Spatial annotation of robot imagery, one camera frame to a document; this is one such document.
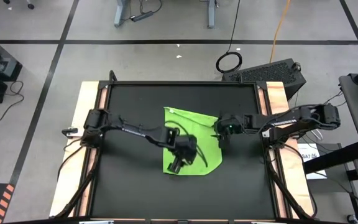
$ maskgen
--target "wooden board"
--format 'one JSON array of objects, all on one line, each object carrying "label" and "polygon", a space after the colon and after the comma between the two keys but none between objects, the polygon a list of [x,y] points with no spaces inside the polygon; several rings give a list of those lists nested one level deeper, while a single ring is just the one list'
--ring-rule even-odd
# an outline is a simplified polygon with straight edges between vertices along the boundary
[{"label": "wooden board", "polygon": [[[80,94],[78,96],[77,106],[72,122],[74,127],[82,127],[85,122],[88,111],[94,108],[94,102],[96,100],[96,95],[98,92],[98,83],[99,82],[83,82],[81,85]],[[285,96],[284,86],[281,82],[268,82],[268,97],[270,100],[270,107],[274,113],[281,113],[288,110],[287,98]],[[262,106],[262,112],[265,114],[266,106],[265,100],[263,97],[263,92],[259,91],[260,102]],[[99,105],[100,108],[104,106],[104,101],[101,101]],[[287,141],[289,146],[298,149],[297,141],[290,139]],[[64,155],[64,158],[67,158],[73,151],[79,148],[79,144],[76,142],[67,149],[67,152]],[[91,153],[90,161],[88,164],[88,170],[93,163]],[[288,190],[295,197],[296,201],[302,206],[305,212],[309,215],[313,213],[313,207],[311,204],[308,186],[306,183],[305,173],[303,171],[303,166],[301,159],[297,154],[291,151],[291,149],[282,149],[280,151],[280,156],[282,158],[282,166],[285,175],[285,181],[287,184]],[[50,215],[58,214],[67,202],[71,199],[72,195],[75,193],[79,186],[82,166],[85,158],[85,149],[82,149],[77,155],[73,156],[63,167],[58,184],[56,187],[55,196],[52,202],[52,208]],[[276,186],[276,193],[278,199],[278,207],[280,211],[280,216],[285,217],[285,207],[283,202],[283,196],[281,191]],[[80,208],[80,215],[85,215],[86,208],[88,206],[88,195],[89,188],[87,188],[83,194],[83,200]]]}]

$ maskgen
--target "metal stand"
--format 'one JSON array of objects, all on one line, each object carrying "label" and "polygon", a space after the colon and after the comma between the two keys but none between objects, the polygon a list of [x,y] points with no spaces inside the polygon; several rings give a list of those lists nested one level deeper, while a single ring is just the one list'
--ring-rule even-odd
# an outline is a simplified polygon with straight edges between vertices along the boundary
[{"label": "metal stand", "polygon": [[208,28],[215,28],[215,0],[208,1]]},{"label": "metal stand", "polygon": [[358,142],[309,160],[303,164],[305,174],[317,172],[358,159]]},{"label": "metal stand", "polygon": [[114,26],[119,27],[124,21],[123,16],[128,0],[117,0],[116,17],[114,18]]}]

